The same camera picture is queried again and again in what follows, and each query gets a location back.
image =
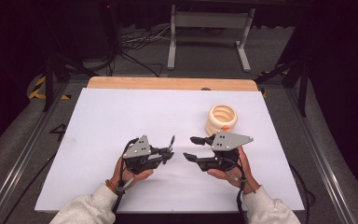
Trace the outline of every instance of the floor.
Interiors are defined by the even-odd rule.
[[[168,24],[161,24],[153,30],[162,30]],[[142,62],[161,77],[209,77],[254,79],[262,71],[274,68],[294,28],[254,28],[245,45],[250,73],[244,73],[234,48],[234,42],[241,33],[237,30],[184,29],[177,40],[176,64],[173,71],[166,69],[169,35],[158,42],[139,49],[125,51]],[[134,47],[129,43],[123,45]],[[111,71],[96,71],[101,76],[153,77],[155,74],[138,63],[130,62],[125,54],[118,55]],[[99,64],[86,61],[86,66]],[[39,75],[30,83],[30,90]],[[308,87],[306,113],[299,116],[296,108],[298,86],[287,90],[280,85],[283,76],[277,76],[259,85],[266,91],[265,102],[287,160],[299,172],[308,190],[316,197],[310,208],[309,223],[358,223],[358,183],[351,174],[339,149],[332,138],[323,113],[314,97],[311,83]],[[48,174],[48,166],[41,171],[59,148],[58,133],[51,130],[61,124],[68,124],[76,100],[82,88],[87,86],[84,75],[72,75],[66,84],[55,84],[57,95],[70,95],[69,100],[57,100],[51,109],[43,113],[45,101],[34,98],[13,121],[0,139],[0,223],[49,223],[54,214],[38,213],[34,205]],[[303,185],[294,173],[298,189],[306,203]],[[27,186],[34,179],[33,185]],[[297,211],[302,223],[306,223],[306,212]],[[154,223],[227,223],[237,220],[233,215],[117,215],[117,223],[144,221]]]

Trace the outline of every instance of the sleeve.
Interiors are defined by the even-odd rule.
[[[113,223],[116,216],[111,209],[116,200],[117,195],[101,185],[91,195],[74,198],[50,223]]]
[[[242,197],[248,208],[247,217],[250,224],[300,224],[293,211],[280,199],[271,199],[263,186],[255,193],[243,194]]]

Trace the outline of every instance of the dark floor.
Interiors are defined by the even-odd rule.
[[[274,68],[292,32],[292,28],[252,29],[245,45],[245,51],[252,67],[251,73],[242,71],[237,51],[234,48],[236,37],[241,36],[241,33],[235,30],[225,30],[218,35],[200,30],[184,30],[178,36],[176,64],[173,71],[166,69],[169,49],[169,41],[166,39],[161,39],[143,49],[130,50],[127,53],[142,63],[162,63],[162,77],[253,79],[260,72],[270,71]],[[100,62],[87,62],[86,66],[92,66],[95,63]],[[149,67],[158,73],[160,65],[149,65]],[[108,74],[105,69],[98,73],[102,76]],[[141,65],[117,56],[113,76],[152,77],[153,74]],[[301,125],[296,107],[291,104],[290,96],[297,93],[298,87],[293,90],[285,90],[280,85],[281,79],[282,77],[274,77],[266,84],[260,85],[260,88],[263,87],[266,90],[265,101],[287,160],[298,170],[308,189],[316,196],[316,204],[310,209],[310,223],[358,223],[358,183],[342,159],[339,149],[324,122],[323,114],[314,97],[311,85],[309,85],[306,104],[306,122],[309,123],[312,130],[311,138],[315,140],[335,175],[337,185],[342,190],[342,198],[347,205],[346,208],[350,211],[350,216],[342,216],[342,209],[336,207],[337,204],[329,192],[323,172],[316,162],[318,159],[312,153],[310,137]],[[38,170],[58,149],[59,135],[49,132],[62,123],[68,124],[77,97],[81,89],[87,86],[87,82],[85,76],[76,75],[65,86],[64,94],[71,95],[72,98],[60,100],[51,111],[44,128],[41,130],[40,138],[36,139],[37,141],[31,148],[32,156],[25,162],[25,169],[19,173],[20,180],[18,183],[14,183],[15,188],[12,192],[7,191],[7,201],[3,201],[0,206],[0,223],[4,221],[9,210],[20,198]],[[30,89],[33,87],[34,82],[30,84]],[[33,99],[2,135],[0,139],[0,189],[5,184],[10,170],[24,148],[29,146],[29,138],[34,134],[39,119],[44,116],[42,113],[44,103],[44,100]],[[48,168],[49,166],[26,191],[7,223],[48,223],[54,217],[54,214],[34,211],[34,205],[41,190],[40,185],[46,178]],[[298,188],[302,194],[303,202],[305,202],[303,186],[298,184]],[[305,211],[298,211],[296,214],[300,221],[305,223]],[[352,220],[345,220],[346,217],[352,217]],[[117,223],[139,223],[145,221],[146,218],[149,218],[147,223],[192,223],[190,220],[197,221],[197,223],[227,223],[231,218],[233,218],[231,219],[233,222],[237,220],[233,215],[216,215],[216,217],[118,215]]]

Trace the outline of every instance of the person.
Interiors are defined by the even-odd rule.
[[[242,147],[239,147],[239,165],[247,178],[247,184],[243,188],[242,202],[248,208],[247,217],[249,224],[285,223],[299,224],[299,220],[293,211],[280,199],[271,199],[262,185],[258,184],[252,175],[247,156]],[[120,179],[120,164],[122,158],[117,161],[115,171],[111,179],[106,180],[105,185],[98,187],[91,195],[82,195],[70,201],[51,220],[51,224],[60,223],[114,223],[116,216],[112,213],[112,206],[117,201],[117,190],[114,188]],[[240,177],[241,171],[234,168],[230,171],[233,175]],[[209,175],[226,180],[232,186],[239,188],[240,183],[235,181],[226,172],[210,169]],[[145,170],[138,175],[133,175],[127,169],[124,170],[122,178],[128,181],[133,177],[130,187],[137,182],[145,180],[153,174],[153,170]]]

